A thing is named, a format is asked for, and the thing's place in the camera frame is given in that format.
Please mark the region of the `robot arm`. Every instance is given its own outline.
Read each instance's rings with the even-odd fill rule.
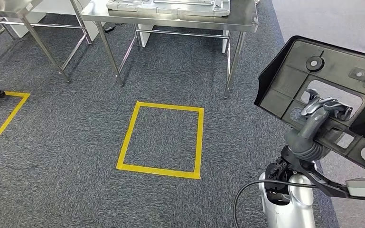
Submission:
[[[357,110],[335,97],[321,97],[309,88],[320,81],[362,99]],[[309,93],[308,102],[301,97]],[[365,178],[335,183],[316,168],[314,161],[336,152],[365,169],[365,54],[319,41],[292,37],[259,76],[255,105],[292,127],[287,145],[258,183],[263,211],[270,228],[314,228],[311,188],[327,196],[365,200]],[[336,144],[342,133],[353,137],[342,148]]]

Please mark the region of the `table leg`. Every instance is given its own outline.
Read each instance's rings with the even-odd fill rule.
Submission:
[[[95,24],[97,26],[98,33],[100,33],[100,37],[103,40],[104,48],[105,48],[105,51],[107,52],[108,58],[110,58],[111,66],[115,71],[115,78],[117,80],[117,83],[120,86],[124,86],[123,80],[121,78],[121,74],[118,70],[117,64],[115,63],[114,56],[112,55],[111,48],[110,48],[110,45],[108,44],[108,40],[107,40],[107,37],[105,36],[105,32],[101,25],[101,22],[96,21]]]
[[[136,44],[138,47],[142,47],[142,41],[141,41],[141,37],[140,37],[140,33],[137,32],[138,29],[138,25],[137,24],[133,24],[133,27],[135,29],[135,35],[138,37],[138,43]]]
[[[82,27],[82,31],[84,34],[86,34],[86,41],[88,44],[92,44],[92,39],[90,38],[89,33],[87,32],[86,25],[84,24],[82,15],[80,15],[79,9],[76,6],[75,0],[70,0],[70,3],[72,4],[73,10],[75,11],[75,15],[77,18],[77,21],[79,22],[79,25]]]
[[[2,28],[4,28],[8,32],[11,39],[16,39],[15,36],[12,34],[12,32],[9,30],[9,28],[8,28],[9,25],[6,25],[6,24],[0,24],[0,25],[2,26]]]
[[[240,32],[240,36],[238,37],[238,43],[237,43],[237,48],[235,49],[233,64],[231,66],[230,74],[228,75],[227,86],[225,88],[224,95],[223,95],[223,97],[226,99],[230,96],[231,85],[233,84],[234,73],[235,73],[235,70],[237,69],[238,61],[240,60],[240,53],[241,53],[241,50],[244,45],[245,34],[246,34],[246,32]]]
[[[34,39],[37,41],[38,45],[40,45],[41,49],[44,51],[44,53],[47,55],[47,57],[49,58],[49,60],[51,61],[51,63],[54,65],[54,67],[57,69],[57,71],[59,72],[59,74],[62,74],[66,81],[65,82],[70,82],[70,79],[68,78],[68,76],[64,73],[64,71],[62,70],[62,68],[58,65],[58,63],[56,62],[56,60],[54,59],[54,57],[52,57],[51,53],[49,52],[49,50],[45,47],[45,45],[43,44],[43,42],[41,41],[40,37],[38,36],[38,34],[36,33],[36,31],[34,30],[34,28],[30,25],[30,22],[27,20],[26,17],[23,17],[21,19],[21,21],[24,23],[24,25],[27,27],[28,31],[30,32],[30,34],[34,37]]]
[[[227,39],[227,82],[230,77],[231,72],[231,36],[233,31],[228,31],[228,39]]]

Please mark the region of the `black cable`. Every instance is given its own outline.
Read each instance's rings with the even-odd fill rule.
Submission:
[[[240,228],[238,225],[238,221],[237,221],[237,202],[238,202],[238,198],[240,197],[241,193],[248,188],[251,185],[254,184],[258,184],[258,183],[274,183],[274,184],[285,184],[285,185],[291,185],[291,186],[295,186],[295,187],[304,187],[304,188],[312,188],[312,189],[317,189],[318,187],[312,184],[297,184],[297,183],[291,183],[291,182],[285,182],[285,181],[280,181],[280,180],[256,180],[253,181],[249,184],[244,185],[237,193],[237,195],[235,196],[235,200],[234,200],[234,223],[235,223],[235,227],[236,228]]]

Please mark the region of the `yellow floor tape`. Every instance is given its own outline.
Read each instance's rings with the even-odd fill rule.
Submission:
[[[163,108],[163,109],[198,112],[195,168],[194,168],[193,172],[158,169],[158,168],[144,167],[144,166],[138,166],[138,165],[129,165],[129,164],[123,163],[124,159],[125,159],[126,151],[128,149],[129,141],[131,140],[132,131],[135,126],[136,118],[138,117],[138,112],[139,112],[140,107],[152,107],[152,108]],[[166,176],[173,176],[173,177],[200,179],[200,162],[201,162],[201,158],[202,158],[203,119],[204,119],[204,109],[203,108],[179,106],[179,105],[168,105],[168,104],[146,103],[146,102],[137,101],[135,108],[133,109],[131,121],[129,123],[129,128],[126,133],[125,140],[123,141],[123,145],[121,148],[121,152],[120,152],[120,156],[118,158],[116,168],[119,170],[152,173],[152,174],[166,175]]]
[[[22,97],[18,105],[13,109],[13,111],[10,113],[9,117],[3,122],[2,126],[0,127],[0,135],[5,130],[5,128],[9,125],[9,123],[12,121],[12,119],[15,117],[16,113],[18,113],[19,109],[23,106],[23,104],[26,102],[27,98],[30,96],[30,94],[26,93],[16,93],[16,92],[5,92],[7,96],[19,96]]]

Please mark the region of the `gray carpet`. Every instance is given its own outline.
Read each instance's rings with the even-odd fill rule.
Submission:
[[[30,35],[8,49],[3,34],[0,89],[31,96],[0,136],[0,227],[234,227],[236,192],[276,159],[288,129],[253,105],[257,76],[283,44],[271,2],[258,12],[228,100],[220,40],[152,34],[146,48],[132,51],[120,88],[100,39],[82,45],[65,84]],[[60,61],[81,35],[36,30]],[[129,25],[108,34],[118,62],[132,37]],[[200,180],[115,169],[136,100],[205,109]],[[0,123],[16,102],[0,102]],[[125,163],[191,170],[196,118],[142,108]],[[314,209],[317,227],[326,227],[317,200]],[[242,227],[267,227],[256,187],[242,194],[238,218]]]

